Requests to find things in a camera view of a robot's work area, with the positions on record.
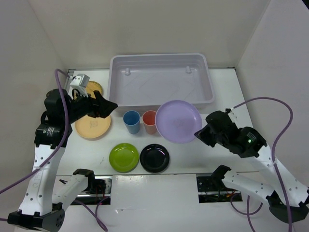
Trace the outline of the orange plastic plate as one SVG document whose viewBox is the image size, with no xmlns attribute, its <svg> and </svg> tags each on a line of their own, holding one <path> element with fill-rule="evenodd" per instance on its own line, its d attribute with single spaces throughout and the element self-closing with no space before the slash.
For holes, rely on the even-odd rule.
<svg viewBox="0 0 309 232">
<path fill-rule="evenodd" d="M 95 139 L 108 131 L 111 121 L 111 116 L 106 118 L 84 116 L 75 122 L 75 129 L 81 137 Z"/>
</svg>

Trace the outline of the woven bamboo round plate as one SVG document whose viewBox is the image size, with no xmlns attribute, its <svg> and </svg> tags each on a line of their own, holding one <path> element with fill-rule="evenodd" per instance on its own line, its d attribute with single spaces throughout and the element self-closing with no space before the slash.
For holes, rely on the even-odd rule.
<svg viewBox="0 0 309 232">
<path fill-rule="evenodd" d="M 103 88 L 98 82 L 89 81 L 85 89 L 91 97 L 95 97 L 94 91 L 99 91 L 103 95 Z"/>
</svg>

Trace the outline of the blue plastic cup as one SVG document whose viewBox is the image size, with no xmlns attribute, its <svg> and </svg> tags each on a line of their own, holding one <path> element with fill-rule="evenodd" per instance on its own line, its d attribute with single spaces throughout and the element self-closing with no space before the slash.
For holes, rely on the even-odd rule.
<svg viewBox="0 0 309 232">
<path fill-rule="evenodd" d="M 127 111 L 123 115 L 124 124 L 130 134 L 137 134 L 140 130 L 140 114 L 137 111 Z"/>
</svg>

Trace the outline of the lavender plastic plate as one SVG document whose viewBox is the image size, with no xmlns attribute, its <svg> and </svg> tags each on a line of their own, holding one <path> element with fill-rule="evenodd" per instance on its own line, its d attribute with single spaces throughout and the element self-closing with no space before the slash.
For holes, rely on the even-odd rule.
<svg viewBox="0 0 309 232">
<path fill-rule="evenodd" d="M 195 139 L 195 133 L 202 129 L 199 111 L 190 103 L 172 100 L 162 104 L 155 116 L 159 134 L 166 140 L 186 144 Z"/>
</svg>

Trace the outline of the coral plastic cup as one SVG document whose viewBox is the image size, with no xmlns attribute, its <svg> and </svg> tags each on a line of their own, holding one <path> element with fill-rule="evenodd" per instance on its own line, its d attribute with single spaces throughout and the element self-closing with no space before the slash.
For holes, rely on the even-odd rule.
<svg viewBox="0 0 309 232">
<path fill-rule="evenodd" d="M 155 134 L 157 132 L 156 125 L 155 125 L 155 116 L 156 111 L 146 111 L 142 115 L 143 124 L 145 130 L 148 134 Z"/>
</svg>

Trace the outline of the green plate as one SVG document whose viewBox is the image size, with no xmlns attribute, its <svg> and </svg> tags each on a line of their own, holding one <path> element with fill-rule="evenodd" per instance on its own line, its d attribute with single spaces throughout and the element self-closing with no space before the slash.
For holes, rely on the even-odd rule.
<svg viewBox="0 0 309 232">
<path fill-rule="evenodd" d="M 136 168 L 139 163 L 137 148 L 129 143 L 120 143 L 112 148 L 109 154 L 111 167 L 119 173 L 128 173 Z"/>
</svg>

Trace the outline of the black plate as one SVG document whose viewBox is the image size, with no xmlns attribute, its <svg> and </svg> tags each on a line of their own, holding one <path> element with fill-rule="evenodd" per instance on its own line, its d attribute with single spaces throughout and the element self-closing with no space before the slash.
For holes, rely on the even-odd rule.
<svg viewBox="0 0 309 232">
<path fill-rule="evenodd" d="M 140 153 L 140 163 L 143 169 L 149 173 L 156 174 L 165 171 L 169 162 L 169 152 L 160 144 L 147 145 Z"/>
</svg>

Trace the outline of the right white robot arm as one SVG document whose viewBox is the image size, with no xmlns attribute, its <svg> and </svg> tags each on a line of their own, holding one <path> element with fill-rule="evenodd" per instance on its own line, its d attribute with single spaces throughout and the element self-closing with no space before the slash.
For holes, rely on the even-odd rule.
<svg viewBox="0 0 309 232">
<path fill-rule="evenodd" d="M 221 145 L 238 155 L 265 179 L 265 183 L 241 176 L 230 167 L 220 165 L 212 173 L 212 186 L 225 187 L 253 196 L 266 204 L 271 214 L 282 222 L 298 222 L 309 214 L 309 188 L 299 182 L 287 168 L 272 157 L 263 136 L 252 127 L 239 128 L 227 112 L 216 111 L 206 117 L 206 126 L 195 133 L 204 144 Z"/>
</svg>

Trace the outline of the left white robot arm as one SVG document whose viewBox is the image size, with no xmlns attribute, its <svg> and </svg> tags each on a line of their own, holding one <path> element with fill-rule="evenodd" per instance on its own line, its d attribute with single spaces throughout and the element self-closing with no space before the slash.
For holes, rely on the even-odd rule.
<svg viewBox="0 0 309 232">
<path fill-rule="evenodd" d="M 18 210 L 8 215 L 8 224 L 22 229 L 57 232 L 65 211 L 81 193 L 96 191 L 102 182 L 92 170 L 77 169 L 57 194 L 53 194 L 59 163 L 64 155 L 71 124 L 84 116 L 106 118 L 117 104 L 101 93 L 78 94 L 72 99 L 66 90 L 54 89 L 46 94 L 45 112 L 35 132 L 35 159 L 25 197 Z"/>
</svg>

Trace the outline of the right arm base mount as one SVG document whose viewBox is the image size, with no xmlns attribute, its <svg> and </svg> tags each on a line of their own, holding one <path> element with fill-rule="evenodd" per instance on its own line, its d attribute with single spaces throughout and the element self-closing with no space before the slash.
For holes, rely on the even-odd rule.
<svg viewBox="0 0 309 232">
<path fill-rule="evenodd" d="M 232 197 L 236 202 L 243 201 L 239 191 L 218 184 L 210 175 L 197 176 L 196 180 L 199 203 L 224 203 Z"/>
</svg>

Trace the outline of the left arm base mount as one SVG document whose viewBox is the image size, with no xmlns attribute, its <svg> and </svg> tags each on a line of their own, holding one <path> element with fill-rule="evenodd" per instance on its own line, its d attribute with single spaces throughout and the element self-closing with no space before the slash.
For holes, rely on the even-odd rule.
<svg viewBox="0 0 309 232">
<path fill-rule="evenodd" d="M 91 190 L 82 191 L 76 201 L 86 205 L 110 205 L 112 191 L 111 176 L 96 176 L 96 184 Z"/>
</svg>

